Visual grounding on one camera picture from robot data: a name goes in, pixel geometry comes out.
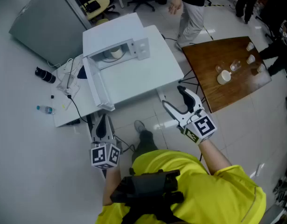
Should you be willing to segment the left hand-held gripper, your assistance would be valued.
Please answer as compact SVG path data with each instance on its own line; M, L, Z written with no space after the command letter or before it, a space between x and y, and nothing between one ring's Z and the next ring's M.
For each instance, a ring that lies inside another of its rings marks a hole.
M100 116L93 124L91 136L91 166L99 169L117 167L121 148L115 137L111 117L107 114Z

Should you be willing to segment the white microwave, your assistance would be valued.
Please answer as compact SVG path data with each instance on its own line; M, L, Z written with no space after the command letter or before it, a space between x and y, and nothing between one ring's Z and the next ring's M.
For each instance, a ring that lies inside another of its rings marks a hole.
M125 55L118 61L106 63L103 51L121 46ZM150 57L147 33L136 13L127 14L83 32L83 66L95 105L113 111L114 104L106 90L101 71L116 64L137 58Z

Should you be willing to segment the person's right forearm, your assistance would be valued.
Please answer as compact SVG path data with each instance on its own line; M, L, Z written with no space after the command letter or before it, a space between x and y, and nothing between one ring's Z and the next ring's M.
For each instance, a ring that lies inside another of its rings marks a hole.
M217 147L209 140L204 140L199 144L199 149L208 170L211 175L214 175L217 171L230 167L229 160L217 149Z

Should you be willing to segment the low white table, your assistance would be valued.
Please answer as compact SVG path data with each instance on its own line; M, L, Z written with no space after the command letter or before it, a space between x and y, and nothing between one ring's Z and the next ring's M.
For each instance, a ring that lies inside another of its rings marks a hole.
M95 105L88 80L78 79L80 89L74 96L71 96L73 99L72 101L69 100L62 91L56 88L65 73L71 71L72 74L77 77L79 70L83 66L82 58L83 55L80 54L77 57L70 59L67 63L64 63L60 68L53 72L53 75L56 76L56 81L51 84L50 90L51 95L54 95L54 99L52 99L52 108L56 110L53 115L55 127L61 127L68 122L100 110L100 108Z

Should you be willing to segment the person's grey shoe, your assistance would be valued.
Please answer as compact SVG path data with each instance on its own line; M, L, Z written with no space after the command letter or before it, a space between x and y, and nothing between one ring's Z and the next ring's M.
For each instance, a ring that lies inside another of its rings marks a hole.
M146 130L145 125L140 120L134 122L134 128L138 134Z

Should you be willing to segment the white ceramic mug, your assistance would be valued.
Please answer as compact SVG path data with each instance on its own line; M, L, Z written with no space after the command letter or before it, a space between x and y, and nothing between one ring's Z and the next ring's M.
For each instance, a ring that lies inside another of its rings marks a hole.
M220 85L224 85L231 80L231 72L227 70L221 71L221 73L217 76L217 82Z

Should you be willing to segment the large white table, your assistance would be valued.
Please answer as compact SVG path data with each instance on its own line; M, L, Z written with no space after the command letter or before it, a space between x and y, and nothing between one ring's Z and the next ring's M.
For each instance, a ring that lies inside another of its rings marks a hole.
M120 103L165 86L183 77L183 72L155 25L145 27L150 57L131 59L101 71L110 100Z

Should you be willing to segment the clear plastic holder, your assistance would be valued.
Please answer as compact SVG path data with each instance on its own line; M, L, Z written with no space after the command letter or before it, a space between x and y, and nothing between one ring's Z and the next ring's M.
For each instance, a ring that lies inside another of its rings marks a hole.
M65 73L56 88L65 95L74 96L79 91L80 85L76 76Z

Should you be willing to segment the clear plastic water bottle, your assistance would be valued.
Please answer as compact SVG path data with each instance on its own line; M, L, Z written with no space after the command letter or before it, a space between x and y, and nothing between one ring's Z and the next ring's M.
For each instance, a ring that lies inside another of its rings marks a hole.
M51 114L51 115L55 114L55 109L53 109L50 106L38 105L36 107L36 109L41 111L41 112L43 112L43 113L45 113L45 114Z

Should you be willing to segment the brown wooden table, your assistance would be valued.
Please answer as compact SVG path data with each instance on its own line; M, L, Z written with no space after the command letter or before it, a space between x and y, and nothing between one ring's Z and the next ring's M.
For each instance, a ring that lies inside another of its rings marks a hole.
M204 42L182 49L201 86L210 112L223 109L271 82L267 70L257 72L263 60L256 48L246 50L249 42L251 39L243 36ZM246 62L249 55L255 56L252 64ZM241 68L233 72L230 65L236 59L241 62ZM224 85L217 82L220 74L215 69L217 65L231 72L231 80Z

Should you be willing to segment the large clear glass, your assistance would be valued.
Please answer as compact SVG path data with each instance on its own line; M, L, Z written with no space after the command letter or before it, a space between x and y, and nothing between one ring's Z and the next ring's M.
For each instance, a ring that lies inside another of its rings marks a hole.
M238 59L234 60L230 65L230 69L233 72L237 71L240 68L241 68L241 62Z

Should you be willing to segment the black cylindrical flask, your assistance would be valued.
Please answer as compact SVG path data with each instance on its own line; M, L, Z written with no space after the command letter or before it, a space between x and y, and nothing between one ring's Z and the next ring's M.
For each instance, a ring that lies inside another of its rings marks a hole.
M41 80L46 81L50 84L53 84L56 81L56 76L54 76L52 73L46 70L43 70L39 67L36 67L35 75L39 77Z

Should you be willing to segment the person's yellow shirt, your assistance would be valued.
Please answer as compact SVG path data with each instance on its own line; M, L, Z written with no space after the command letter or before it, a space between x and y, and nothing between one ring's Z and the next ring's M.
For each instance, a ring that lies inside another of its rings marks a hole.
M266 210L266 194L239 165L210 175L198 158L180 151L154 150L138 155L136 174L178 169L178 190L184 201L171 207L190 224L259 224Z

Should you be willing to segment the black bag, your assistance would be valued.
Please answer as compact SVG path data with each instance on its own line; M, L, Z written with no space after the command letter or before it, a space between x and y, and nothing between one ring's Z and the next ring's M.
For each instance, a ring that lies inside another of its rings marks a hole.
M92 2L85 3L84 8L85 8L86 12L92 13L92 12L95 12L96 10L100 9L101 6L96 0L94 0Z

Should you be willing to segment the pile of dark equipment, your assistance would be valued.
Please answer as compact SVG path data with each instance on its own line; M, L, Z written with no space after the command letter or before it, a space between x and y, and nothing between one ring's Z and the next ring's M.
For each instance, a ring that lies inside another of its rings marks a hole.
M275 202L278 206L287 209L287 169L282 178L280 178L273 189Z

